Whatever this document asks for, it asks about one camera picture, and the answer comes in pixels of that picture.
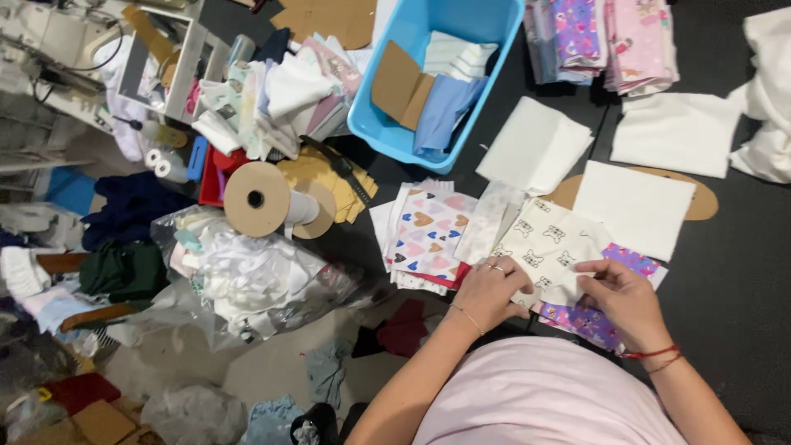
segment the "dog face print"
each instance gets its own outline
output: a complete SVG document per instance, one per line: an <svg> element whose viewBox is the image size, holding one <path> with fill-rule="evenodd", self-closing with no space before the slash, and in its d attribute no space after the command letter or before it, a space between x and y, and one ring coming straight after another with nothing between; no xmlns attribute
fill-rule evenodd
<svg viewBox="0 0 791 445"><path fill-rule="evenodd" d="M536 287L543 290L549 289L550 285L552 285L552 282L546 276L542 276L540 280L536 281Z"/></svg>
<svg viewBox="0 0 791 445"><path fill-rule="evenodd" d="M536 201L536 207L538 207L539 209L545 211L546 213L549 213L549 212L552 211L552 209L549 208L547 203L545 203L543 201Z"/></svg>
<svg viewBox="0 0 791 445"><path fill-rule="evenodd" d="M574 258L572 258L571 255L569 255L568 250L564 250L563 254L556 259L558 260L558 263L560 263L560 265L563 267L567 267L569 264L571 264L572 261L574 261Z"/></svg>
<svg viewBox="0 0 791 445"><path fill-rule="evenodd" d="M543 233L545 237L552 237L554 239L555 244L560 244L560 238L566 236L566 232L560 230L556 226L549 226L549 229L546 229Z"/></svg>
<svg viewBox="0 0 791 445"><path fill-rule="evenodd" d="M520 219L517 221L517 224L514 225L513 229L522 232L522 236L527 238L530 236L530 232L533 231L533 226L531 226L527 221Z"/></svg>
<svg viewBox="0 0 791 445"><path fill-rule="evenodd" d="M512 251L503 249L502 243L498 244L497 247L495 247L494 251L492 252L492 255L495 257L510 257L511 254L513 254Z"/></svg>
<svg viewBox="0 0 791 445"><path fill-rule="evenodd" d="M523 259L523 260L524 260L526 263L530 264L530 265L531 265L532 267L534 267L534 268L537 268L537 267L539 267L539 264L541 264L541 261L543 261L543 257L537 257L537 256L536 256L536 255L533 253L533 249L530 249L530 250L528 250L528 254L527 254L527 255L525 255L525 256L523 256L523 257L522 257L522 259Z"/></svg>

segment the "black table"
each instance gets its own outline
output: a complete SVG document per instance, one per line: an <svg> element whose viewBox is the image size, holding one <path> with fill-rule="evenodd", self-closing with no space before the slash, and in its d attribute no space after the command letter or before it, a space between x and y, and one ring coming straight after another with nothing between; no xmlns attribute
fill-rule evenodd
<svg viewBox="0 0 791 445"><path fill-rule="evenodd" d="M751 55L741 28L745 17L789 6L789 0L681 0L673 7L681 81L670 91L724 97L752 76ZM257 44L274 30L268 18L280 10L268 2L250 15L228 0L206 0L200 21L227 42L244 33ZM572 168L608 162L620 116L619 99L593 87L536 86L524 33L520 31L478 122L453 171L443 177L456 190L480 196L487 181L475 174L489 146L521 96L533 97L593 129L596 141ZM759 124L742 119L736 149ZM529 148L530 141L525 141ZM360 139L331 141L367 169L379 185L374 205L395 199L401 182L435 177L427 170L380 155ZM786 267L791 252L791 193L734 169L725 180L695 177L717 195L719 212L707 221L684 223L670 273L659 289L665 321L685 355L745 428L791 438L791 289ZM335 224L321 238L306 242L325 256L382 270L379 247L367 212L355 224ZM629 371L641 370L629 364Z"/></svg>

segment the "plastic bottle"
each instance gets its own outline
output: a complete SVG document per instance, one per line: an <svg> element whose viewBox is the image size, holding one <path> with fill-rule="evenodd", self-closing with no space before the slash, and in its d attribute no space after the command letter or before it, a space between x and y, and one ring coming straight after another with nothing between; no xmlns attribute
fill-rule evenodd
<svg viewBox="0 0 791 445"><path fill-rule="evenodd" d="M187 145L187 133L175 128L162 125L156 120L126 120L118 116L113 116L117 120L126 122L133 129L140 131L146 138L167 144L175 148Z"/></svg>

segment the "bracelet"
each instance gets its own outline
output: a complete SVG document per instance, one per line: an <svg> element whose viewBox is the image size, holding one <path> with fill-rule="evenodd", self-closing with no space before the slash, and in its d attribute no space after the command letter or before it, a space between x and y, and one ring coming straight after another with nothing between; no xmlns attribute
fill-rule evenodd
<svg viewBox="0 0 791 445"><path fill-rule="evenodd" d="M662 349L660 351L654 351L654 352L629 352L627 354L616 354L616 355L618 357L622 358L622 359L633 359L633 360L636 360L636 359L644 359L645 357L658 356L660 354L664 354L664 353L670 352L670 351L677 351L678 352L680 350L681 350L681 347L679 345L673 344L669 348L665 348L665 349Z"/></svg>
<svg viewBox="0 0 791 445"><path fill-rule="evenodd" d="M454 303L450 303L450 305L451 305L452 307L455 307L455 308L457 308L458 310L462 311L462 312L464 313L464 315L467 315L467 318L469 318L469 319L470 319L470 321L472 321L472 324L473 324L473 325L475 325L475 328L476 328L476 329L478 330L478 332L481 334L481 337L483 337L483 331L481 330L481 327L480 327L480 326L478 326L478 323L476 323L476 322L475 322L475 320L473 320L473 319L472 319L472 317L470 316L470 314L468 314L468 313L467 313L467 311L466 311L466 310L462 309L461 307L457 306L457 305L456 305L456 304L454 304Z"/></svg>
<svg viewBox="0 0 791 445"><path fill-rule="evenodd" d="M655 372L662 371L663 369L665 369L666 367L670 366L670 365L671 365L673 362L675 362L676 360L680 359L681 357L683 357L683 356L681 355L681 352L679 352L679 353L678 353L678 354L676 354L676 356L675 356L675 357L673 357L672 359L670 359L670 360L668 360L668 361L666 361L666 362L662 363L662 366L658 367L657 369L655 369L655 370L653 370L653 371L648 371L648 375L651 375L651 374L653 374L653 373L655 373Z"/></svg>

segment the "thin gold bracelet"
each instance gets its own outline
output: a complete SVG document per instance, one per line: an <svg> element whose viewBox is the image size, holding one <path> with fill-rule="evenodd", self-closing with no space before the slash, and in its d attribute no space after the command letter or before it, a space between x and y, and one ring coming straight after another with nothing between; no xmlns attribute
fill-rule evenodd
<svg viewBox="0 0 791 445"><path fill-rule="evenodd" d="M458 307L458 306L457 306L456 304L454 304L454 303L450 303L450 305L451 305L451 306L453 306L453 307L455 307L455 308L457 308L458 310L462 311L462 312L464 313L464 315L467 315L467 318L469 318L469 319L470 319L470 321L472 321L472 324L473 324L473 325L475 325L475 328L478 330L478 332L479 332L479 333L481 333L481 337L483 337L483 331L481 330L481 327L480 327L480 326L478 326L478 323L476 323L476 322L475 322L475 320L473 320L473 319L472 319L472 317L470 316L470 314L468 314L468 313L467 313L467 311L466 311L466 310L464 310L464 309L462 309L462 308Z"/></svg>

